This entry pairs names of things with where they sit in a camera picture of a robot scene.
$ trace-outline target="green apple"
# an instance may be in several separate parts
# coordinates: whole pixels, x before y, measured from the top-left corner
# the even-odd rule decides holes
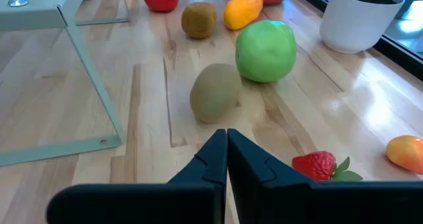
[[[283,22],[263,20],[245,28],[237,38],[236,62],[241,76],[257,82],[274,82],[293,68],[297,44]]]

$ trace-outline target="wood grain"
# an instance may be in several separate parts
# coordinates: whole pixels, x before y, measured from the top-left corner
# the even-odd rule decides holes
[[[180,27],[187,4],[213,3],[214,33],[194,40]],[[117,149],[0,168],[0,223],[45,223],[49,199],[80,183],[166,182],[217,128],[236,128],[281,161],[327,150],[351,157],[366,180],[420,180],[385,158],[398,135],[423,135],[423,83],[374,49],[334,52],[319,35],[322,12],[305,0],[266,6],[257,20],[294,31],[297,62],[277,83],[243,80],[239,101],[218,124],[195,119],[189,94],[211,63],[235,66],[235,40],[222,14],[228,0],[180,0],[151,12],[128,0],[132,21],[80,27],[115,102],[125,144]],[[78,19],[120,17],[122,0],[84,1]],[[111,123],[62,30],[2,32],[0,150],[112,133]],[[227,223],[238,223],[230,183]]]

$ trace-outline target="yellow mango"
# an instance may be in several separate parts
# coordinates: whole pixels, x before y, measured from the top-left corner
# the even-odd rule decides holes
[[[226,4],[223,18],[225,26],[238,30],[258,18],[263,8],[263,0],[230,0]]]

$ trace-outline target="orange mango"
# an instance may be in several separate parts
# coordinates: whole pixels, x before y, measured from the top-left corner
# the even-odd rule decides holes
[[[392,139],[386,147],[388,159],[412,172],[423,174],[423,140],[414,135]]]
[[[230,0],[226,4],[223,19],[225,26],[238,30],[258,18],[263,8],[263,0]]]

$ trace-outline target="light green metal frame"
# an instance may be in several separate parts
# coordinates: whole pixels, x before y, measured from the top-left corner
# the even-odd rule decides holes
[[[126,12],[128,13],[128,6],[126,5],[126,0],[124,1]],[[110,118],[110,121],[112,122],[116,134],[104,135],[101,137],[95,137],[80,141],[70,141],[59,145],[43,145],[27,150],[0,153],[0,166],[13,165],[29,161],[37,161],[53,157],[60,157],[64,155],[73,155],[89,151],[97,151],[101,149],[108,149],[117,147],[123,142],[124,132],[122,129],[122,125],[119,121],[119,117],[106,91],[106,88],[104,87],[101,76],[95,69],[94,63],[91,60],[89,51],[84,43],[84,38],[78,31],[77,24],[75,24],[75,21],[73,19],[74,15],[66,15],[64,12],[61,12],[61,15],[63,17],[63,21],[67,25],[65,27],[66,32],[69,35],[69,38],[71,39],[72,44],[75,47],[75,50],[77,51],[84,65],[85,71],[87,72],[91,82],[93,83],[95,91],[99,96],[102,105],[104,106],[104,109],[106,110],[108,117]],[[100,23],[126,22],[129,21],[129,17],[125,20],[106,19],[101,21],[102,22]],[[89,24],[98,24],[98,20],[84,22],[84,25]]]

